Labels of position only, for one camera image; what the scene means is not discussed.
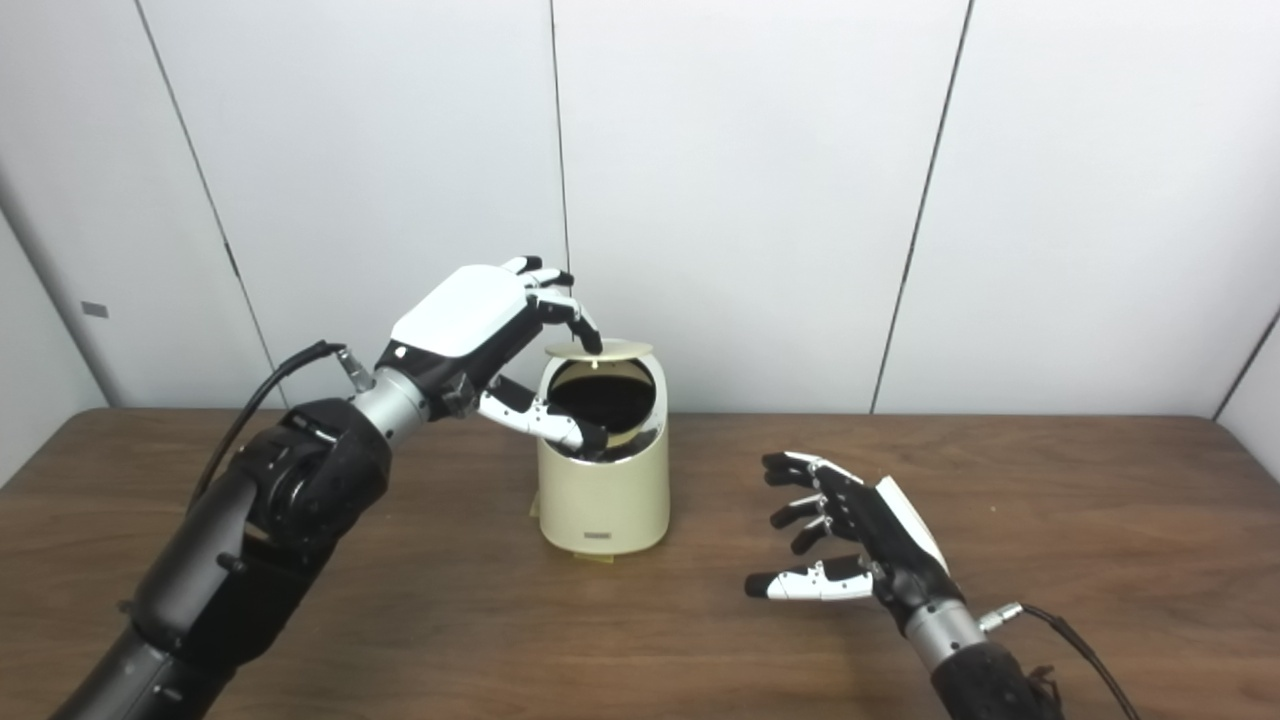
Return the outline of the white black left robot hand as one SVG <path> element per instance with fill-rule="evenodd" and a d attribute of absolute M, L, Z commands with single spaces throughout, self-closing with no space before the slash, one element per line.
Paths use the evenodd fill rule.
<path fill-rule="evenodd" d="M 589 311 L 563 291 L 575 278 L 539 256 L 467 265 L 448 275 L 392 328 L 360 410 L 393 438 L 408 423 L 479 414 L 550 445 L 595 457 L 607 430 L 503 375 L 548 325 L 566 325 L 590 357 L 603 351 Z"/>

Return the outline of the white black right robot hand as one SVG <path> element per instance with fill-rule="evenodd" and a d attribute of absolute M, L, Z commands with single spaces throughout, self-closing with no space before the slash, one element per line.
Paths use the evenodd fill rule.
<path fill-rule="evenodd" d="M 805 521 L 791 543 L 794 555 L 827 537 L 850 541 L 861 551 L 810 566 L 754 573 L 744 582 L 746 596 L 823 602 L 874 598 L 901 635 L 919 612 L 964 601 L 927 524 L 892 478 L 868 484 L 831 460 L 796 451 L 767 454 L 762 466 L 768 486 L 810 491 L 771 516 L 776 529 Z"/>

